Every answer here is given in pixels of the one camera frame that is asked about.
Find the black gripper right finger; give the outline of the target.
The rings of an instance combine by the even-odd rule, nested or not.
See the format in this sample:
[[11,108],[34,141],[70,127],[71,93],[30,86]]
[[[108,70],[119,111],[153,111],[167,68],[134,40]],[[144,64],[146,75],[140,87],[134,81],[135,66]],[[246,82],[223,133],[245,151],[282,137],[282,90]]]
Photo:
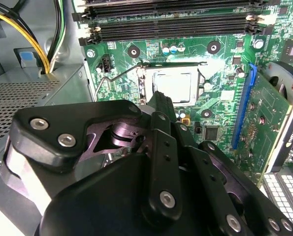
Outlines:
[[293,236],[293,223],[215,144],[197,144],[180,122],[173,134],[203,190],[211,235]]

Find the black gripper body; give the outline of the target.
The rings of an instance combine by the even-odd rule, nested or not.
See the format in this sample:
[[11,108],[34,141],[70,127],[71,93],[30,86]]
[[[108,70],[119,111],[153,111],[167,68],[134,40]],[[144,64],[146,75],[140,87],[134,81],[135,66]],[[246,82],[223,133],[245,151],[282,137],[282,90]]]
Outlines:
[[186,154],[175,157],[181,165],[175,173],[166,167],[173,162],[162,156],[160,177],[181,196],[175,205],[178,218],[162,215],[161,190],[154,193],[151,208],[149,183],[151,161],[144,154],[131,154],[61,191],[41,220],[41,236],[222,236],[223,217],[218,217],[207,199],[193,160]]

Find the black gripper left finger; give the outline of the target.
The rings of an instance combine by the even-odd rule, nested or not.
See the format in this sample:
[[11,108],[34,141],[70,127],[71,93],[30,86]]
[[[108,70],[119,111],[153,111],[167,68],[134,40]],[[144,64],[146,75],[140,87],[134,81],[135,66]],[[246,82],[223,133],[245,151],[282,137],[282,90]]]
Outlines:
[[144,154],[151,161],[151,208],[159,206],[154,193],[160,189],[162,215],[178,218],[182,209],[175,198],[181,196],[181,188],[160,177],[162,156],[173,160],[166,167],[169,173],[179,168],[172,131],[176,121],[171,99],[161,92],[143,107],[114,100],[21,109],[9,132],[8,168],[43,218],[64,189],[131,154]]

